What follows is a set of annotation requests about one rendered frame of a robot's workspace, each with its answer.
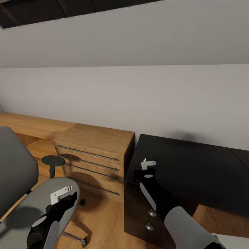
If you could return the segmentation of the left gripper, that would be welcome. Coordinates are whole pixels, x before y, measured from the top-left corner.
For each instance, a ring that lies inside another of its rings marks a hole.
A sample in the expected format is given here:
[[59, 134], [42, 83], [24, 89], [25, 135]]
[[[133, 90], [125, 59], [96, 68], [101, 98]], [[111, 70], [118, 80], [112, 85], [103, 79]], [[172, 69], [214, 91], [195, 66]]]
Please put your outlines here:
[[54, 205], [48, 205], [45, 210], [48, 213], [50, 210], [58, 208], [61, 210], [63, 216], [66, 210], [74, 206], [76, 200], [77, 200], [77, 192], [75, 192], [73, 195], [68, 195], [62, 198], [61, 201], [59, 201]]

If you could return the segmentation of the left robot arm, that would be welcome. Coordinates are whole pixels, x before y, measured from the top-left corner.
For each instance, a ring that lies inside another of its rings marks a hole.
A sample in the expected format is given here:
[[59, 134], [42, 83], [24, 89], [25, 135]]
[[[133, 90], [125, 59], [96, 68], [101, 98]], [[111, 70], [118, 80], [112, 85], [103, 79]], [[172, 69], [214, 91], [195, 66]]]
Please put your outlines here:
[[50, 195], [51, 204], [46, 207], [46, 214], [35, 222], [27, 237], [27, 249], [54, 249], [59, 233], [59, 222], [66, 210], [73, 207], [77, 192], [60, 198], [73, 190], [73, 186], [64, 187]]

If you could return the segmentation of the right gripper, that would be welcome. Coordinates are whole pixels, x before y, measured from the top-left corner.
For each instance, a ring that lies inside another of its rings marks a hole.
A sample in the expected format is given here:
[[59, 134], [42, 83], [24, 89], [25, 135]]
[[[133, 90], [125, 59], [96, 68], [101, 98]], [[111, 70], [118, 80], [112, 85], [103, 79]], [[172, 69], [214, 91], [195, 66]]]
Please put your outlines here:
[[153, 176], [155, 175], [155, 171], [153, 168], [148, 168], [147, 170], [135, 170], [134, 171], [134, 176], [137, 178], [137, 179], [141, 179], [142, 178], [142, 175], [144, 173], [151, 173]]

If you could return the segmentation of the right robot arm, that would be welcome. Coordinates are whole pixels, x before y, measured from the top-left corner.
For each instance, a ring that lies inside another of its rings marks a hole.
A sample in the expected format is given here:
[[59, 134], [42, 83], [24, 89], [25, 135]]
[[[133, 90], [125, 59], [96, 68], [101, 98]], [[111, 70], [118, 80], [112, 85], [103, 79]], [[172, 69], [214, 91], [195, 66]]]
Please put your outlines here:
[[168, 189], [158, 184], [153, 168], [155, 161], [141, 162], [134, 176], [141, 179], [140, 188], [168, 229], [178, 249], [226, 249], [213, 235], [199, 225], [174, 199]]

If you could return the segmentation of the swivel chair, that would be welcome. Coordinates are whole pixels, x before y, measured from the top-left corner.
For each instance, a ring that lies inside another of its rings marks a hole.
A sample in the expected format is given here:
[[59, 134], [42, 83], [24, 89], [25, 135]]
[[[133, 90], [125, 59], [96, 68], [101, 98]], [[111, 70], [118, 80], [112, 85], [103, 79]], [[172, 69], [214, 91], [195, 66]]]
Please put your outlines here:
[[73, 186], [73, 190], [60, 196], [64, 198], [77, 192], [77, 200], [73, 207], [63, 214], [59, 222], [61, 235], [88, 245], [87, 238], [81, 239], [64, 232], [76, 210], [77, 204], [85, 204], [80, 198], [80, 186], [70, 178], [55, 177], [55, 167], [65, 164], [65, 159], [48, 155], [41, 162], [49, 165], [50, 179], [31, 190], [39, 177], [38, 163], [27, 147], [8, 126], [0, 127], [0, 219], [25, 194], [27, 196], [0, 222], [0, 249], [27, 249], [27, 237], [32, 225], [46, 214], [46, 207], [51, 204], [50, 195], [64, 187]]

